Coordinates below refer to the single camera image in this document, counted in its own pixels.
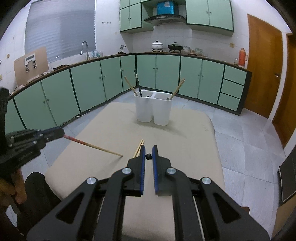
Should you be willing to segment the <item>person's left hand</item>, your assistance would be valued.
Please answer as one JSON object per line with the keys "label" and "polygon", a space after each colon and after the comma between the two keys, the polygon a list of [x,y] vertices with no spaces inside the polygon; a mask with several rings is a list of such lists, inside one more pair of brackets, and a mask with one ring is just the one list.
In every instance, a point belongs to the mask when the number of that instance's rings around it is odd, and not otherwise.
{"label": "person's left hand", "polygon": [[18,169],[13,173],[12,179],[12,182],[1,179],[1,206],[8,207],[11,203],[11,196],[15,196],[18,204],[22,204],[27,200],[22,170]]}

